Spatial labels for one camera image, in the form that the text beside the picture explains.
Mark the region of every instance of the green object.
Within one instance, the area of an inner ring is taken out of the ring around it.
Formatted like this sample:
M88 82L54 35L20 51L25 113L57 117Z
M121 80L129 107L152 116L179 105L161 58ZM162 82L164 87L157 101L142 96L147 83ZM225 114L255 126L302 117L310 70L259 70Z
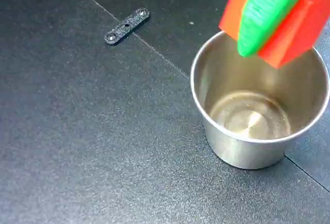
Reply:
M247 0L237 49L241 56L257 53L298 0Z

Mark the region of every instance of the cup bottom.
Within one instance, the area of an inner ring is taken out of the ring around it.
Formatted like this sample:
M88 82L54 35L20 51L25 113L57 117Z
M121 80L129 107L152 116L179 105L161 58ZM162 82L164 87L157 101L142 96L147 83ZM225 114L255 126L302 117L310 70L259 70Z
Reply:
M291 133L289 117L281 106L268 96L252 91L235 91L221 97L209 115L244 138L277 139Z

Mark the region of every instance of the screw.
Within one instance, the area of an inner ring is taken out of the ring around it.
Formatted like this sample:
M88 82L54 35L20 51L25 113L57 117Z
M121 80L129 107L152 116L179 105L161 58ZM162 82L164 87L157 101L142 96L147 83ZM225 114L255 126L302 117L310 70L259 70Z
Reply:
M114 33L108 34L108 39L109 39L110 41L115 40L116 37L117 37L117 36L116 36Z
M138 13L140 16L144 16L146 13L145 13L145 10L139 10L139 13Z

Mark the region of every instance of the cup rim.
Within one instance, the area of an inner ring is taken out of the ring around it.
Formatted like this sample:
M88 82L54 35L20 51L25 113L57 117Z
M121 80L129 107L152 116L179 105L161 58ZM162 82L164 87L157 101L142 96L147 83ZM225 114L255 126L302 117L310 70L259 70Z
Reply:
M325 77L326 77L326 96L324 98L322 107L320 108L318 114L314 117L314 119L307 125L305 126L303 129L289 135L289 136L285 136L282 138L277 138L277 139L254 139L254 138L249 138L249 137L244 137L241 135L236 134L233 131L230 131L228 129L226 129L225 127L217 124L215 121L212 120L212 118L206 113L206 111L203 109L203 107L201 106L198 97L196 95L195 92L195 87L194 87L194 73L196 71L196 67L197 67L197 63L201 57L201 54L205 51L205 48L209 46L210 43L213 42L213 40L215 40L217 37L219 36L223 36L224 34L226 34L224 31L220 31L218 33L216 33L215 35L213 35L211 38L209 38L204 44L203 46L199 49L199 51L197 52L197 54L195 55L194 61L192 63L191 66L191 70L190 70L190 88L191 88L191 92L192 92L192 96L194 98L195 104L197 106L197 108L199 109L200 113L203 115L203 117L209 122L211 123L214 127L216 127L219 131L221 131L222 133L224 133L225 135L237 139L237 140L241 140L241 141L246 141L246 142L250 142L250 143L276 143L276 142L284 142L287 140L291 140L293 138L296 138L297 136L305 133L307 130L309 130L323 115L323 113L325 112L328 103L329 103L329 98L330 98L330 90L329 90L329 85L330 85L330 77L329 77L329 72L327 70L326 64L321 56L321 54L316 50L315 47L312 47L312 49L314 50L314 52L317 55L317 58L319 60L319 62L322 65L323 71L325 73Z

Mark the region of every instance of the orange block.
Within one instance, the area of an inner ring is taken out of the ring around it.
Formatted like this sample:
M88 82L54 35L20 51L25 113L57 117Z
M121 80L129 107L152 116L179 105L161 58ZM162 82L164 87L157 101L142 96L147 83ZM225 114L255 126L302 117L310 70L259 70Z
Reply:
M246 1L229 0L219 24L235 40ZM330 0L299 0L258 55L275 68L290 62L313 46L329 15Z
M226 9L219 24L230 37L238 40L238 32L245 3L248 0L228 0Z

